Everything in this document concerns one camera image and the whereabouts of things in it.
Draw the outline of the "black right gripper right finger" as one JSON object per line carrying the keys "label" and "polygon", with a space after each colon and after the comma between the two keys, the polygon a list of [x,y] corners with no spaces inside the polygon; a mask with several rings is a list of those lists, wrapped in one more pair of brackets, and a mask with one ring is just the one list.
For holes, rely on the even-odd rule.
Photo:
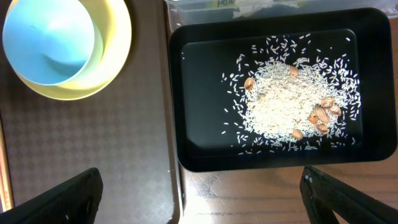
{"label": "black right gripper right finger", "polygon": [[311,223],[397,223],[397,210],[312,166],[305,166],[300,192]]}

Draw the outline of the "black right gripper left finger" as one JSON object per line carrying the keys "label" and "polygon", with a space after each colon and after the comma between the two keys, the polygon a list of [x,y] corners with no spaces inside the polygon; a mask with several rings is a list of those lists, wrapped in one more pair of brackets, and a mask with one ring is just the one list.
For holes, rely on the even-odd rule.
{"label": "black right gripper left finger", "polygon": [[102,193],[100,172],[93,167],[2,213],[1,224],[92,224]]}

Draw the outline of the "wooden chopstick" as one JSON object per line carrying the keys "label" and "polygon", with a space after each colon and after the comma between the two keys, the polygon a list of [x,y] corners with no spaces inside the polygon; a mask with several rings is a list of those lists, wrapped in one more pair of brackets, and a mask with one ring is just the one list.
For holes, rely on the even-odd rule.
{"label": "wooden chopstick", "polygon": [[5,138],[3,133],[3,128],[1,125],[0,132],[0,144],[1,144],[1,209],[6,212],[14,208],[14,200],[12,195],[12,186],[9,175],[9,166],[5,145]]}

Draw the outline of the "yellow round plate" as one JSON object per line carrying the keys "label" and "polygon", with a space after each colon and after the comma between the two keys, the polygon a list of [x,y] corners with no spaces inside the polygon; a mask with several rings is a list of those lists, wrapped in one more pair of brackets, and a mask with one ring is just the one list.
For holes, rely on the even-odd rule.
{"label": "yellow round plate", "polygon": [[55,100],[71,101],[89,97],[110,84],[121,71],[130,51],[131,18],[123,0],[81,0],[101,34],[103,53],[88,78],[43,86],[16,75],[36,93]]}

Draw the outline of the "light blue bowl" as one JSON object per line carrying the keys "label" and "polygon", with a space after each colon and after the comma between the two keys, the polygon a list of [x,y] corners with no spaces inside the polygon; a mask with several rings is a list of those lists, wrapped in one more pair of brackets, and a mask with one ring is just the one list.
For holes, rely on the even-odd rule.
{"label": "light blue bowl", "polygon": [[88,63],[95,29],[80,1],[20,0],[6,16],[2,44],[19,75],[39,85],[58,85]]}

